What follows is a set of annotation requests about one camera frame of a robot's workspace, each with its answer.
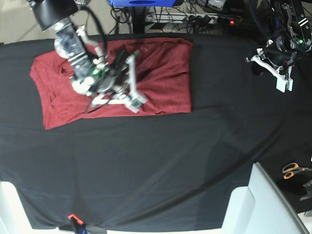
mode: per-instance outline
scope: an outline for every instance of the red t-shirt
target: red t-shirt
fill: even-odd
[[[184,39],[149,38],[108,42],[109,62],[116,52],[135,50],[137,90],[147,102],[133,113],[124,105],[107,105],[85,114],[90,97],[76,93],[69,77],[73,69],[55,51],[34,59],[30,77],[38,89],[43,126],[52,129],[80,118],[152,116],[191,112],[189,60],[192,43]]]

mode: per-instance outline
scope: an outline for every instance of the orange clip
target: orange clip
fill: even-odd
[[[82,225],[82,224],[83,224],[83,221],[82,221],[81,219],[78,219],[77,216],[74,215],[74,214],[68,215],[67,218],[68,218],[69,220],[71,220],[72,218],[74,218],[74,219],[77,221],[77,223],[78,223],[79,225]]]

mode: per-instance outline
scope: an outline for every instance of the black tablecloth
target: black tablecloth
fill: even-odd
[[[72,212],[108,230],[219,228],[232,190],[248,184],[259,160],[297,211],[311,210],[281,183],[280,168],[310,164],[312,63],[298,61],[293,92],[284,94],[272,76],[252,75],[244,58],[256,44],[248,40],[109,39],[158,36],[194,43],[191,114],[84,119],[50,131],[29,72],[53,41],[0,46],[0,179],[16,186],[33,228],[66,225]]]

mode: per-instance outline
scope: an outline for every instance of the red cloth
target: red cloth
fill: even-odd
[[[70,82],[73,70],[55,51],[34,59],[30,76],[35,82],[42,105],[43,126],[52,129],[80,118],[152,116],[191,111],[189,60],[192,44],[183,39],[149,38],[108,42],[109,62],[126,48],[136,58],[137,89],[147,98],[138,113],[124,105],[107,105],[85,114],[90,100],[77,94]]]

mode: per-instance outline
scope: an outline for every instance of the green led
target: green led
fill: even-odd
[[[93,71],[93,75],[96,75],[97,73],[99,73],[99,70],[94,70]]]

